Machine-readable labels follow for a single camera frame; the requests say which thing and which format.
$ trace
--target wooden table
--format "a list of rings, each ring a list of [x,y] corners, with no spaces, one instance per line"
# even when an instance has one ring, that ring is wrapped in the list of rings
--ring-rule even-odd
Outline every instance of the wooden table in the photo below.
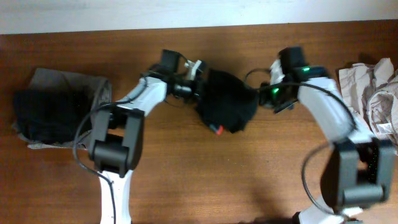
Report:
[[[70,149],[28,149],[11,129],[12,94],[26,88],[34,68],[107,77],[118,100],[135,87],[139,72],[159,61],[162,49],[243,77],[252,68],[270,66],[283,48],[301,45],[308,62],[335,75],[351,62],[374,64],[382,57],[398,66],[397,37],[397,21],[0,35],[0,222],[99,223],[101,218],[100,183],[76,165]],[[259,86],[268,79],[257,74],[249,83]],[[324,141],[302,105],[278,115],[259,108],[245,131],[216,136],[192,107],[161,104],[147,117],[144,152],[132,178],[133,221],[291,217],[310,205],[300,180],[303,157]],[[320,193],[328,155],[325,151],[310,164],[314,195]],[[397,174],[398,166],[390,200],[360,218],[398,223]]]

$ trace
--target white robotic arm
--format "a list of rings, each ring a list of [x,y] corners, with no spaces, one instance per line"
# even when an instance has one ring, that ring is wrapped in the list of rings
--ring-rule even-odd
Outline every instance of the white robotic arm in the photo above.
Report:
[[[165,100],[167,93],[167,84],[158,78],[146,77],[139,80],[138,86],[133,89],[127,96],[120,101],[126,101],[129,98],[135,97],[138,93],[144,90],[136,100],[118,105],[120,108],[129,110],[138,109],[144,112],[145,116],[158,104]],[[129,212],[129,196],[130,183],[133,170],[129,170],[124,177],[111,171],[100,172],[113,183],[114,202],[116,206],[116,221],[118,224],[130,224],[131,217]],[[114,223],[113,218],[113,204],[109,190],[108,183],[99,178],[101,183],[101,206],[102,217],[101,224]]]
[[[176,52],[171,52],[171,57],[173,57]],[[204,65],[202,61],[197,61],[197,62],[191,62],[187,61],[185,64],[186,68],[188,69],[188,82],[175,82],[175,80],[168,80],[167,76],[162,76],[158,72],[147,72],[146,76],[144,78],[141,78],[139,80],[138,86],[133,89],[129,94],[127,94],[123,99],[119,100],[120,101],[128,101],[129,99],[135,98],[138,96],[135,100],[126,103],[126,104],[121,104],[118,105],[118,108],[123,109],[124,111],[132,111],[133,113],[137,111],[137,114],[139,113],[144,113],[143,116],[147,116],[150,111],[158,104],[161,103],[165,100],[168,90],[171,91],[171,94],[179,97],[187,96],[191,97],[194,92],[192,90],[192,83],[194,83],[194,79],[197,74],[202,73],[203,71],[200,71],[199,69],[203,69],[200,65]],[[98,144],[101,149],[97,149],[97,157],[100,156],[102,157],[102,161],[96,162],[97,166],[103,165],[105,162],[108,164],[114,163],[112,159],[109,159],[110,157],[113,157],[113,154],[117,154],[117,150],[122,151],[123,148],[115,148],[113,150],[112,147],[114,146],[102,146],[99,143],[95,142],[97,136],[101,136],[99,140],[107,141],[106,137],[103,135],[105,134],[105,129],[108,128],[108,126],[103,126],[106,124],[105,119],[109,119],[109,111],[100,111],[99,114],[96,116],[96,121],[95,124],[98,124],[98,126],[94,127],[94,141],[92,142],[92,147],[95,148],[96,145]],[[140,136],[139,131],[140,131],[140,126],[143,125],[143,118],[137,118],[137,119],[127,119],[126,121],[126,131],[124,133],[125,136],[128,138],[134,138],[136,137],[137,140],[139,141]],[[130,151],[137,151],[140,148],[139,143],[135,144],[126,144],[125,139],[121,142],[122,146],[130,146]],[[90,150],[90,155],[94,154],[94,149]],[[138,155],[134,154],[134,157],[139,157],[141,156],[141,153]],[[121,155],[121,161],[123,160],[123,157],[127,157],[127,160],[132,160],[131,157],[128,156],[128,152],[124,155]],[[134,166],[137,166],[137,162],[133,162],[134,165],[132,165],[134,168],[131,168],[131,166],[127,166],[127,169],[123,169],[123,171],[120,171],[121,169],[116,169],[112,170],[112,166],[108,164],[108,167],[105,169],[102,169],[102,171],[99,171],[100,174],[105,176],[108,180],[110,180],[113,184],[113,195],[114,195],[114,203],[115,203],[115,210],[116,210],[116,223],[117,224],[130,224],[131,223],[131,216],[129,213],[129,193],[130,193],[130,183],[131,183],[131,177],[133,173],[133,169],[135,168]],[[101,224],[113,224],[114,223],[114,213],[113,213],[113,203],[112,203],[112,195],[111,191],[109,189],[109,184],[107,183],[106,180],[103,178],[99,178],[99,181],[101,183],[101,204],[102,204],[102,217],[101,217]]]
[[[162,57],[162,60],[165,59],[164,61],[169,64],[175,64],[176,59],[173,52],[169,56],[168,58]],[[141,93],[134,101],[118,105],[116,109],[99,111],[96,115],[89,155],[90,159],[95,162],[96,169],[100,170],[99,173],[112,182],[117,224],[131,223],[129,190],[133,170],[141,156],[144,117],[156,104],[164,101],[168,94],[186,99],[199,95],[197,92],[200,87],[197,85],[195,75],[203,71],[204,63],[187,61],[185,65],[188,68],[187,80],[170,80],[168,76],[155,72],[150,77],[141,78],[138,86],[121,99],[121,101],[126,101]],[[334,80],[323,75],[300,80],[303,78],[303,74],[296,75],[295,77],[287,74],[286,77],[284,75],[277,80],[278,82],[296,82],[317,86],[341,99]],[[274,91],[274,93],[277,92],[283,94],[284,90]],[[329,207],[330,211],[338,209],[341,213],[350,217],[361,213],[364,205],[387,200],[395,161],[395,158],[391,159],[391,155],[394,155],[394,153],[390,145],[375,141],[373,133],[357,120],[354,121],[356,129],[352,131],[353,121],[348,116],[347,111],[344,111],[342,105],[325,92],[307,86],[300,86],[293,91],[289,90],[288,94],[291,95],[292,92],[294,97],[312,113],[327,140],[335,149],[321,179],[323,197],[320,197],[317,202],[325,208]],[[273,103],[275,101],[279,103],[277,102],[279,99],[278,96],[272,97]],[[286,104],[286,99],[283,100],[283,104],[278,105],[278,107],[288,108],[289,104]],[[127,138],[108,134],[111,123],[124,123],[124,135]],[[347,139],[347,141],[341,142],[342,138]],[[367,154],[369,148],[372,151],[371,154]],[[360,158],[368,161],[369,156],[377,156],[373,157],[373,161],[371,161],[376,169],[369,170],[370,175],[372,175],[371,178],[361,179],[367,184],[358,185],[357,178],[360,178],[357,171],[358,160]],[[109,183],[102,178],[100,178],[100,182],[102,194],[101,224],[112,224],[115,218]],[[317,207],[311,206],[309,209],[300,212],[295,221],[295,224],[339,224],[344,220],[340,216],[323,213]]]
[[[296,214],[294,224],[340,224],[345,220],[341,215],[352,217],[363,208],[385,202],[395,163],[392,143],[378,140],[353,116],[342,101],[335,81],[328,78],[323,67],[308,67],[301,48],[287,48],[279,55],[280,68],[271,74],[282,78],[279,84],[268,87],[262,84],[265,87],[260,88],[260,104],[278,113],[291,108],[296,101],[301,102],[333,150],[321,177],[322,197],[314,202],[329,212],[321,211],[314,204]],[[359,161],[365,162],[368,168],[358,170]]]

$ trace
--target black cable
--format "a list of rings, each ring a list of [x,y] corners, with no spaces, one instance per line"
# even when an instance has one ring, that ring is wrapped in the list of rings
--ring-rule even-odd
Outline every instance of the black cable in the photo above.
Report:
[[[329,143],[324,143],[321,146],[316,147],[314,150],[310,151],[310,153],[307,154],[307,156],[304,159],[303,165],[301,167],[301,180],[303,182],[303,187],[304,187],[304,191],[307,194],[308,198],[310,199],[310,201],[314,204],[314,206],[316,206],[319,210],[321,210],[322,212],[329,214],[329,215],[339,215],[341,217],[343,217],[344,221],[349,220],[349,216],[345,215],[344,213],[339,213],[339,214],[335,214],[334,212],[329,211],[328,209],[322,207],[312,196],[312,194],[310,193],[310,190],[308,189],[308,185],[307,185],[307,181],[305,180],[305,168],[308,165],[308,162],[310,161],[310,159],[315,156],[316,154],[318,154],[320,151],[326,149],[329,146]]]
[[[182,55],[180,52],[178,52],[178,54],[181,56],[181,58],[183,58],[185,60],[186,63],[188,63],[188,59],[184,55]],[[188,68],[185,69],[184,72],[176,74],[176,76],[184,76],[187,73],[187,71],[189,71]]]
[[[328,90],[326,90],[326,89],[324,89],[322,87],[319,87],[319,86],[316,86],[316,85],[307,84],[307,83],[291,83],[291,82],[288,82],[288,83],[277,83],[277,84],[273,84],[273,85],[263,86],[263,87],[260,87],[260,88],[256,88],[255,90],[262,91],[262,90],[279,88],[279,87],[283,87],[283,86],[305,86],[305,87],[314,88],[316,90],[319,90],[319,91],[322,91],[322,92],[326,93],[328,96],[332,97],[334,100],[336,100],[343,107],[343,109],[346,111],[346,113],[348,114],[348,116],[349,116],[349,118],[351,120],[351,123],[352,123],[351,129],[344,135],[343,138],[349,136],[353,131],[356,130],[355,118],[354,118],[353,114],[351,113],[351,111],[349,110],[349,108],[347,107],[347,105],[338,96],[334,95],[332,92],[330,92],[330,91],[328,91]]]
[[[105,177],[104,175],[98,173],[97,171],[95,171],[95,170],[93,170],[93,169],[88,168],[86,165],[84,165],[84,164],[80,161],[80,159],[79,159],[79,157],[78,157],[78,154],[77,154],[78,138],[79,138],[79,135],[80,135],[80,131],[81,131],[81,129],[83,128],[83,125],[87,122],[87,120],[90,118],[90,116],[91,116],[92,114],[97,113],[99,110],[103,110],[103,109],[105,109],[105,108],[111,108],[111,107],[117,106],[117,105],[123,105],[123,104],[126,104],[126,103],[130,103],[130,102],[134,101],[135,99],[137,99],[137,98],[145,91],[145,89],[147,88],[147,83],[148,83],[148,81],[147,81],[147,76],[143,76],[143,78],[144,78],[144,80],[145,80],[144,87],[143,87],[143,89],[142,89],[136,96],[134,96],[133,98],[130,98],[130,99],[125,100],[125,101],[111,102],[111,103],[103,104],[103,105],[101,105],[101,106],[97,106],[96,108],[92,109],[88,114],[86,114],[86,116],[83,117],[83,119],[81,120],[79,126],[77,127],[76,134],[75,134],[75,138],[74,138],[74,140],[73,140],[73,156],[74,156],[74,158],[75,158],[77,164],[79,164],[79,166],[80,166],[81,168],[87,170],[88,172],[90,172],[90,173],[92,173],[92,174],[94,174],[94,175],[96,175],[96,176],[98,176],[98,177],[104,179],[104,180],[108,183],[108,185],[109,185],[109,190],[110,190],[110,192],[111,192],[111,198],[112,198],[113,223],[114,223],[114,224],[116,224],[116,206],[115,206],[115,202],[114,202],[114,194],[113,194],[112,182],[111,182],[107,177]]]
[[[271,74],[271,69],[269,69],[269,68],[255,68],[255,69],[251,70],[250,72],[248,72],[248,73],[244,76],[243,82],[244,82],[245,84],[246,84],[246,81],[248,80],[248,77],[249,77],[252,73],[254,73],[254,72],[265,72],[265,73]]]
[[[349,118],[350,118],[350,120],[351,120],[351,123],[352,123],[351,129],[344,135],[344,137],[342,137],[342,139],[348,137],[353,131],[356,130],[356,121],[355,121],[355,119],[354,119],[353,114],[351,113],[351,111],[350,111],[349,108],[347,107],[347,105],[345,105],[345,103],[344,103],[340,98],[338,98],[336,95],[334,95],[332,92],[330,92],[330,91],[328,91],[328,90],[326,90],[326,89],[324,89],[324,88],[321,88],[321,87],[315,86],[315,85],[311,85],[311,84],[307,84],[307,83],[278,83],[278,84],[274,84],[274,85],[263,86],[263,87],[257,88],[256,90],[262,91],[262,90],[268,90],[268,89],[279,88],[279,87],[282,87],[282,86],[305,86],[305,87],[314,88],[314,89],[316,89],[316,90],[320,90],[320,91],[326,93],[328,96],[332,97],[334,100],[336,100],[336,101],[344,108],[344,110],[346,111],[346,113],[348,114],[348,116],[349,116]],[[322,145],[322,146],[320,146],[320,147],[314,149],[314,150],[311,151],[311,152],[308,154],[308,156],[305,158],[304,163],[303,163],[303,165],[302,165],[302,182],[303,182],[303,187],[304,187],[305,193],[307,194],[307,196],[309,197],[309,199],[311,200],[311,202],[312,202],[312,203],[314,204],[314,206],[316,206],[319,210],[321,210],[321,211],[323,211],[323,212],[325,212],[325,213],[327,213],[327,214],[330,214],[330,215],[339,215],[339,216],[343,217],[344,220],[347,221],[347,220],[349,220],[349,217],[348,217],[347,215],[345,215],[345,214],[343,214],[343,213],[338,213],[338,214],[336,214],[336,213],[330,212],[329,210],[323,208],[317,201],[315,201],[315,199],[312,197],[312,195],[311,195],[311,193],[310,193],[310,191],[309,191],[309,189],[308,189],[307,181],[305,180],[305,168],[306,168],[306,166],[307,166],[307,164],[308,164],[308,161],[310,160],[310,158],[311,158],[312,156],[314,156],[315,154],[317,154],[318,152],[320,152],[322,149],[326,148],[326,146],[327,146],[327,145]]]
[[[169,105],[169,106],[172,106],[172,107],[175,107],[175,108],[184,108],[185,107],[185,105],[186,105],[186,103],[184,103],[182,106],[177,106],[177,105],[174,105],[174,104],[171,104],[171,103],[169,103],[166,99],[164,99],[164,101],[163,102],[165,102],[167,105]]]

